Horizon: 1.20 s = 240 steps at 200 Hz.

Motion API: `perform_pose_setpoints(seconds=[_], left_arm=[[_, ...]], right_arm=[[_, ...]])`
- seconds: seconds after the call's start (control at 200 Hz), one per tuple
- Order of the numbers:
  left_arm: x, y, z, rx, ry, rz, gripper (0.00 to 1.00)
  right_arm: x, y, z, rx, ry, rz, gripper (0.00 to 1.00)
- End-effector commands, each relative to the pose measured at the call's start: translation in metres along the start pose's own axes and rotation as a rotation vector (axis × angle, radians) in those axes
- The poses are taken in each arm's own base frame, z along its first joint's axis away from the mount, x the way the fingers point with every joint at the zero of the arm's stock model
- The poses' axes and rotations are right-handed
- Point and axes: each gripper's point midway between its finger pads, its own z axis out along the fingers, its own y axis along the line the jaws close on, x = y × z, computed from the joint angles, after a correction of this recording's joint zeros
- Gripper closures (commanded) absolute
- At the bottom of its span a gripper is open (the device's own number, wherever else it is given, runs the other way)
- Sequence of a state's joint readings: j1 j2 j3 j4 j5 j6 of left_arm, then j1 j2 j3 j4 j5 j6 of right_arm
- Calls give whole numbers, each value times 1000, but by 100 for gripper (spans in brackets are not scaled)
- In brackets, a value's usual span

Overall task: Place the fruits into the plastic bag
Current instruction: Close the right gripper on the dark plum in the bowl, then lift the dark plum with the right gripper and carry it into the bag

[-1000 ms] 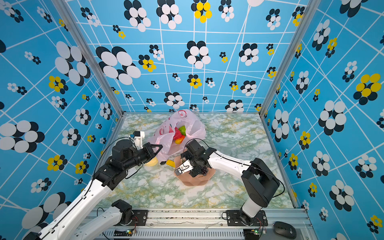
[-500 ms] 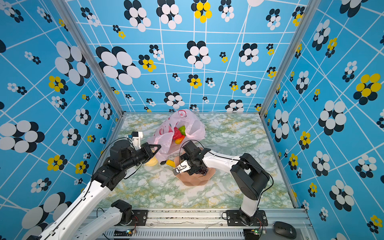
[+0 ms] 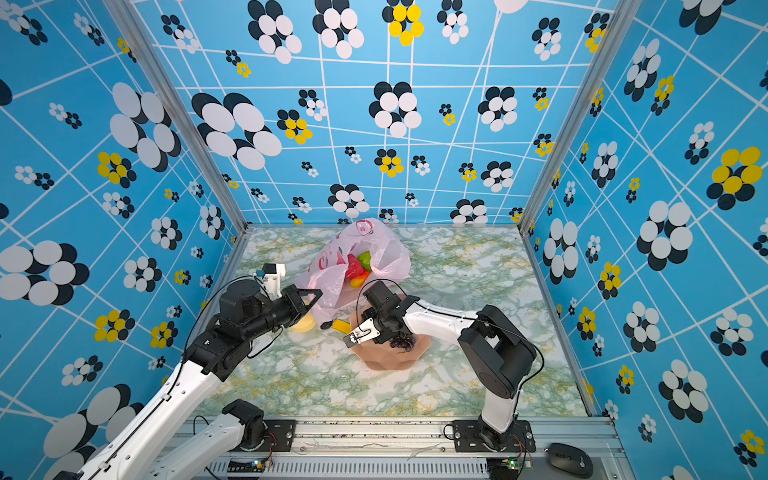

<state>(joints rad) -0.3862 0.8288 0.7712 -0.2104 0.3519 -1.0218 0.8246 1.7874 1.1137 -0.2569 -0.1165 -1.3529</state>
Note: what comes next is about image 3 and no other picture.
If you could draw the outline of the dark purple grape bunch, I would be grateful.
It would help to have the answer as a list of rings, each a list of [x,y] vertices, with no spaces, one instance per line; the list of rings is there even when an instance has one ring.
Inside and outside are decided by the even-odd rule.
[[[410,352],[415,344],[414,337],[411,334],[398,333],[389,341],[391,348],[402,349]]]

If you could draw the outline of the small yellow red mango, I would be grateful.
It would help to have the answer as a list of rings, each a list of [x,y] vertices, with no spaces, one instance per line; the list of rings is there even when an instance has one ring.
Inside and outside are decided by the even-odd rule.
[[[365,282],[368,280],[369,276],[370,276],[370,272],[369,271],[364,271],[361,275],[352,278],[349,281],[349,285],[352,288],[359,289],[359,288],[361,288],[365,284]]]

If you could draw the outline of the pink plastic bag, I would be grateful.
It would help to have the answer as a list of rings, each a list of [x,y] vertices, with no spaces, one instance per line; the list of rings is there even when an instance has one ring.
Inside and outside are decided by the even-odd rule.
[[[395,232],[379,220],[363,219],[348,225],[326,244],[294,284],[300,289],[322,291],[310,310],[314,320],[322,324],[353,304],[366,281],[400,281],[410,272],[410,253]]]

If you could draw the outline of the red strawberry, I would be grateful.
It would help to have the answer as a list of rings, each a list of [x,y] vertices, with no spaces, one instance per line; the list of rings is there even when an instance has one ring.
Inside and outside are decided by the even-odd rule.
[[[347,255],[347,270],[345,272],[345,279],[350,281],[352,278],[361,275],[364,271],[363,267],[359,263],[357,257],[352,254]]]

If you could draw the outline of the green kiwi half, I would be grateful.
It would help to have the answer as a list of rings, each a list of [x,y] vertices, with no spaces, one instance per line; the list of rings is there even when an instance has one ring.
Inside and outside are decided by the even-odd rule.
[[[371,253],[369,251],[361,253],[357,257],[357,259],[358,259],[359,263],[361,264],[361,266],[363,267],[364,270],[366,270],[368,272],[372,271],[372,267],[371,267],[372,256],[371,256]]]

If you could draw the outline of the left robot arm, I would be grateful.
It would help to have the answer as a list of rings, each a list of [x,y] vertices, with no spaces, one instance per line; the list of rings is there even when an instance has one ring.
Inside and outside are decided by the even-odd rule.
[[[163,452],[196,408],[252,352],[254,341],[285,331],[322,298],[319,289],[287,285],[270,298],[262,282],[243,276],[218,292],[219,310],[186,347],[181,361],[155,396],[102,451],[59,479],[189,479],[233,449],[279,450],[284,435],[269,429],[263,411],[236,400],[202,432]]]

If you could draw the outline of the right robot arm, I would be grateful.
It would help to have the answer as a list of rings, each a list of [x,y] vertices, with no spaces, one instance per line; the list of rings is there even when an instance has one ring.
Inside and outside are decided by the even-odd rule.
[[[362,295],[368,307],[344,337],[347,347],[373,342],[404,348],[417,335],[458,345],[485,388],[485,399],[474,431],[463,434],[455,430],[453,438],[474,438],[494,452],[522,441],[515,434],[519,398],[524,385],[542,371],[533,367],[534,362],[544,365],[545,360],[541,350],[498,307],[486,305],[478,311],[442,308],[403,291],[395,293],[383,280],[366,284]]]

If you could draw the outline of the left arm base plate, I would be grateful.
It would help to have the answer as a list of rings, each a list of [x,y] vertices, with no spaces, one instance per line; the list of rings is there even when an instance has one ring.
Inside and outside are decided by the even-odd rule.
[[[295,438],[295,419],[250,421],[245,425],[236,452],[290,452]]]

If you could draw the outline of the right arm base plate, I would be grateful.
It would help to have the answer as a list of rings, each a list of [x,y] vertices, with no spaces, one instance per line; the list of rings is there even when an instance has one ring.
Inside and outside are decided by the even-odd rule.
[[[450,423],[455,450],[458,453],[511,453],[522,455],[537,450],[528,421],[513,421],[503,433],[477,420],[454,420]]]

